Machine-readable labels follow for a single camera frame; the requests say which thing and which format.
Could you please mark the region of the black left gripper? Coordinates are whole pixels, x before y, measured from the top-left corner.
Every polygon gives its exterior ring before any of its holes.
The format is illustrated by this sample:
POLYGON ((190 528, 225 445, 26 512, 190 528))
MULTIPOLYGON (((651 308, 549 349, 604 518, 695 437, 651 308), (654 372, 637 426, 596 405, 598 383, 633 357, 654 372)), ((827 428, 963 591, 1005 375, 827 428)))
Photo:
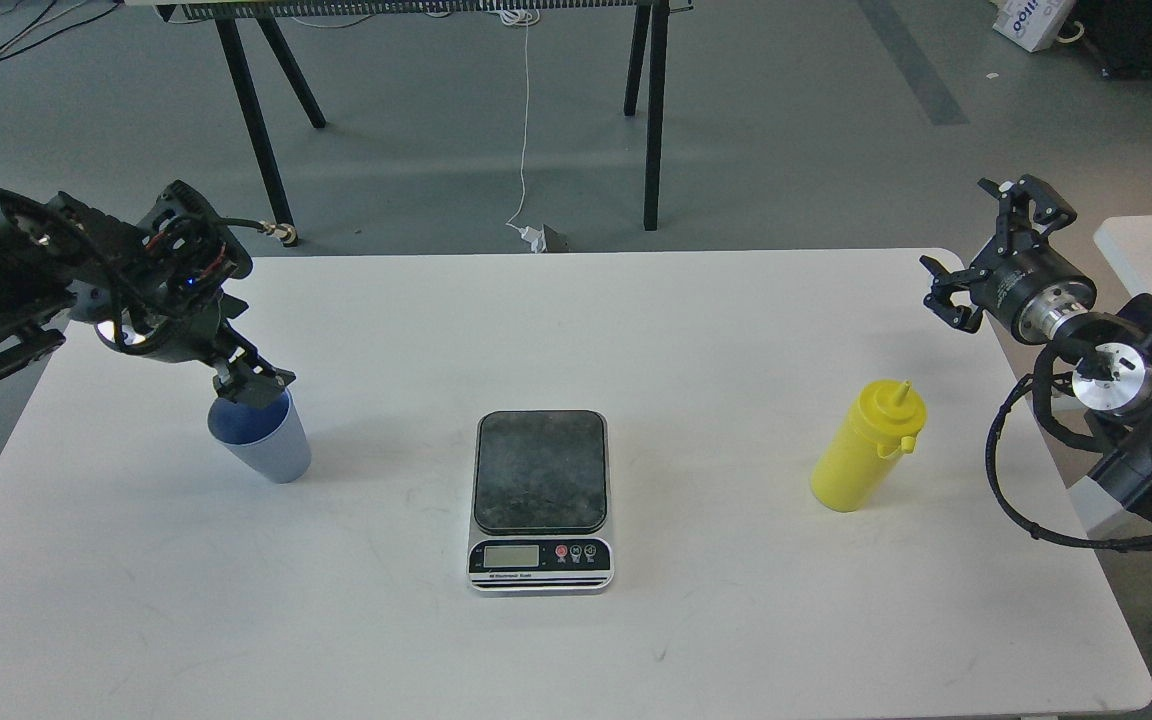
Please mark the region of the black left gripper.
POLYGON ((221 400, 264 409, 296 382, 232 327, 247 302, 223 291, 253 260, 205 196, 182 179, 159 195, 138 225, 141 249, 124 276, 132 297, 96 325, 101 342, 160 363, 218 363, 212 387, 221 400))

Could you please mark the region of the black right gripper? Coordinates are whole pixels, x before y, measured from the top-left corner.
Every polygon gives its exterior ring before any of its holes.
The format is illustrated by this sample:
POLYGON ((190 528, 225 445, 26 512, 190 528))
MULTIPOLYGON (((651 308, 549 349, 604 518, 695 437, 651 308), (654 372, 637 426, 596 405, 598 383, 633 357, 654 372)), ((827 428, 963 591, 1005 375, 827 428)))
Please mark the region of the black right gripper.
POLYGON ((919 263, 931 273, 923 304, 952 328, 980 329, 984 316, 1005 325, 1016 342, 1044 344, 1064 316, 1094 306, 1091 278, 1052 250, 1049 236, 1078 219, 1069 200, 1043 179, 1024 174, 1002 183, 978 179, 977 185, 996 200, 995 229, 967 270, 950 272, 932 256, 919 263), (969 305, 954 295, 968 291, 969 305))

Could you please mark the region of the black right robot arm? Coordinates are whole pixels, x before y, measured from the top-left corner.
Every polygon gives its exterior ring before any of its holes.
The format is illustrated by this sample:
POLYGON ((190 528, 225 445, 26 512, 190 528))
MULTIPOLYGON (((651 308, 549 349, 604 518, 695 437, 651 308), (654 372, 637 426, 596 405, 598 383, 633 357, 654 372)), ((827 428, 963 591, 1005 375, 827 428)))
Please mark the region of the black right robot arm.
POLYGON ((1006 500, 996 446, 1011 406, 1033 397, 1033 414, 1061 445, 1097 454, 1089 471, 1121 511, 1152 523, 1152 295, 1139 293, 1116 313, 1094 310, 1094 282, 1049 245, 1053 232, 1076 219, 1055 188, 1024 174, 1015 181, 980 179, 996 200, 995 232, 965 270, 946 270, 929 256, 924 305, 956 331, 979 331, 992 316, 1021 344, 1036 346, 1032 372, 996 411, 986 437, 986 477, 996 502, 1038 541, 1119 553, 1152 552, 1152 535, 1078 539, 1044 528, 1006 500))

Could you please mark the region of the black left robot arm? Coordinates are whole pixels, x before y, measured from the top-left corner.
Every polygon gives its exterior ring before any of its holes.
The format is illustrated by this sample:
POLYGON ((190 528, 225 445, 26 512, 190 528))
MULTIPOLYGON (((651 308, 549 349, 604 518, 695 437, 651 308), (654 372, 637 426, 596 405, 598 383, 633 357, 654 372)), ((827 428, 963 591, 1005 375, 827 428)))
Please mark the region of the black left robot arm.
POLYGON ((214 370, 218 397, 266 407, 294 373, 266 361, 232 323, 247 302, 225 282, 251 274, 242 227, 296 238, 288 223, 223 217, 174 181, 141 222, 69 194, 38 202, 0 188, 0 381, 65 344, 52 319, 91 325, 118 354, 214 370))

